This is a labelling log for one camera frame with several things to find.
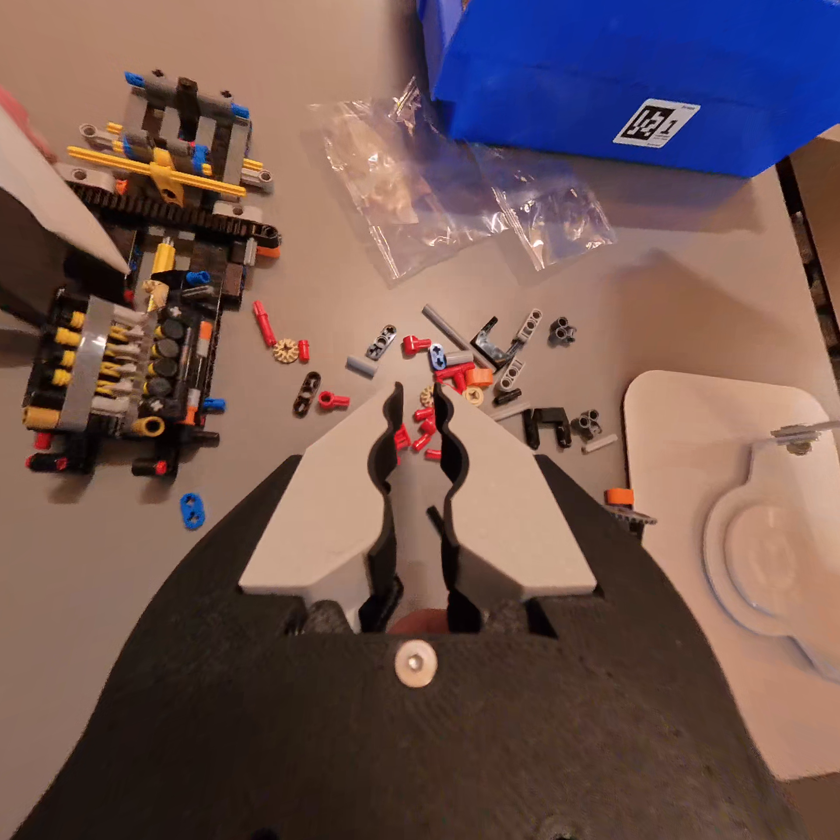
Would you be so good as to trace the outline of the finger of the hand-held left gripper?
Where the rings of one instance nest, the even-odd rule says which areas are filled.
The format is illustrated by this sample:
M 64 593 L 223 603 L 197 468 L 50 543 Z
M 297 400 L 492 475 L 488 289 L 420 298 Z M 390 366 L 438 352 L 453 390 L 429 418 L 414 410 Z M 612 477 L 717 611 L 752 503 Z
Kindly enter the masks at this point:
M 1 107 L 1 307 L 43 325 L 56 291 L 125 303 L 128 262 L 56 171 L 20 105 Z

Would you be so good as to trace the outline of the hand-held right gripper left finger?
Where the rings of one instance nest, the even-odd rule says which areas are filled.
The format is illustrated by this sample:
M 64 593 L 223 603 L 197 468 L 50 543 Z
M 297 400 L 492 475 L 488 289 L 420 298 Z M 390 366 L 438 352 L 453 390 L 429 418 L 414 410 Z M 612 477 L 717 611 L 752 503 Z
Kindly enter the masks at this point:
M 335 602 L 355 632 L 385 630 L 403 596 L 388 478 L 403 385 L 383 387 L 295 459 L 241 574 L 252 595 Z

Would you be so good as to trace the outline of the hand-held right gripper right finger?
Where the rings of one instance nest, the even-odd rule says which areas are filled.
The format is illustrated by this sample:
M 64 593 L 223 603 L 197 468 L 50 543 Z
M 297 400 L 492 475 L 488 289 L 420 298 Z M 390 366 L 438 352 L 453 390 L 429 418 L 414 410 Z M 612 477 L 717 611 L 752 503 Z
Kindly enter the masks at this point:
M 452 387 L 434 387 L 448 625 L 482 625 L 506 604 L 589 596 L 596 578 L 538 462 Z

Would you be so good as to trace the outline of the partly built lego model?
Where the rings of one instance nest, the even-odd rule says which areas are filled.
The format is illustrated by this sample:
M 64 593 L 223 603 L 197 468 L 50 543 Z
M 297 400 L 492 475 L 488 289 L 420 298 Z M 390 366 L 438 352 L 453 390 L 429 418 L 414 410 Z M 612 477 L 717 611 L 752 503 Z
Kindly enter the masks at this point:
M 126 72 L 121 122 L 83 124 L 59 175 L 116 246 L 126 271 L 77 273 L 49 301 L 23 401 L 35 435 L 26 467 L 89 476 L 107 442 L 137 444 L 132 473 L 177 475 L 182 455 L 216 447 L 207 430 L 222 317 L 249 271 L 279 256 L 281 235 L 255 194 L 274 177 L 251 157 L 253 121 L 223 90 L 161 69 Z

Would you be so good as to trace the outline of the pile of lego pieces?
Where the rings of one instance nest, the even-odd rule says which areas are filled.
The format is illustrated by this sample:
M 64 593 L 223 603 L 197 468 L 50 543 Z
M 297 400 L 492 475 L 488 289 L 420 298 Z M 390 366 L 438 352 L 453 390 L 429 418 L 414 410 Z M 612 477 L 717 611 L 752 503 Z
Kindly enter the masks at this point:
M 308 343 L 305 340 L 283 339 L 278 340 L 270 325 L 270 319 L 261 301 L 255 301 L 253 305 L 255 319 L 259 326 L 260 333 L 266 346 L 269 347 L 278 362 L 290 364 L 296 361 L 309 361 Z M 386 325 L 378 338 L 371 344 L 362 358 L 349 358 L 348 366 L 364 375 L 374 375 L 377 371 L 377 361 L 382 357 L 384 351 L 391 346 L 396 336 L 396 327 Z M 476 406 L 482 404 L 484 390 L 494 385 L 494 371 L 476 364 L 471 349 L 451 351 L 447 350 L 440 343 L 430 339 L 420 339 L 413 334 L 406 335 L 402 341 L 403 351 L 407 358 L 413 358 L 422 352 L 426 352 L 431 371 L 436 384 L 452 385 L 457 393 L 461 394 L 468 402 Z M 499 393 L 495 397 L 493 405 L 496 407 L 509 406 L 497 415 L 497 420 L 522 415 L 527 443 L 534 449 L 540 447 L 540 428 L 542 425 L 551 426 L 557 436 L 558 446 L 562 449 L 569 448 L 573 435 L 579 435 L 584 440 L 583 450 L 586 452 L 602 448 L 616 440 L 616 436 L 607 436 L 599 441 L 602 435 L 600 425 L 600 414 L 597 410 L 580 412 L 577 415 L 569 414 L 560 406 L 530 406 L 521 402 L 521 391 L 514 384 L 515 375 L 518 375 L 523 368 L 523 363 L 511 357 L 503 360 L 505 373 L 498 386 Z M 312 404 L 317 404 L 319 409 L 325 413 L 335 410 L 345 410 L 350 406 L 348 396 L 336 395 L 333 392 L 321 388 L 321 377 L 316 371 L 307 374 L 299 394 L 292 405 L 292 414 L 295 417 L 305 417 Z M 397 451 L 410 448 L 413 451 L 420 451 L 427 442 L 434 436 L 434 388 L 430 385 L 421 394 L 421 408 L 415 411 L 414 420 L 423 429 L 421 436 L 412 440 L 405 430 L 404 424 L 400 424 L 395 433 L 395 446 Z

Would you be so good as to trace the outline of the orange lego connector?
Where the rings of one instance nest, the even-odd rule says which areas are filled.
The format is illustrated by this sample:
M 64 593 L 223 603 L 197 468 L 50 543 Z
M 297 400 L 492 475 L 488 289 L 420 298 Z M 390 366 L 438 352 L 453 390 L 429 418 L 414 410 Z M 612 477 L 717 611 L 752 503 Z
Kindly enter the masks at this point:
M 643 529 L 658 523 L 656 518 L 635 509 L 634 491 L 629 488 L 611 488 L 604 494 L 604 509 L 630 529 Z

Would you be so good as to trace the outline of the clear plastic bag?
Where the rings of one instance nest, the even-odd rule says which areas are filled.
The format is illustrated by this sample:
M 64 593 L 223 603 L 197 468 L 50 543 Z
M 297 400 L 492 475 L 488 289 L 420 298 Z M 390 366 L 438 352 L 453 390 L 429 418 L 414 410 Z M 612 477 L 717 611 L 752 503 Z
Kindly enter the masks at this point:
M 593 190 L 562 156 L 480 143 L 470 151 L 534 269 L 616 242 Z
M 442 131 L 415 77 L 393 98 L 315 103 L 309 112 L 390 287 L 508 231 L 470 147 Z

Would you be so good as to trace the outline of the blue plastic bin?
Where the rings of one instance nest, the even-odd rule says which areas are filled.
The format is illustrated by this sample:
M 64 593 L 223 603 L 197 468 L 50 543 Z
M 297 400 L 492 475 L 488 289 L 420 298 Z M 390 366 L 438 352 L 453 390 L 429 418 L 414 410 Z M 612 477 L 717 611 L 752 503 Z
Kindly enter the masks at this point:
M 756 176 L 839 120 L 827 1 L 419 1 L 456 140 Z

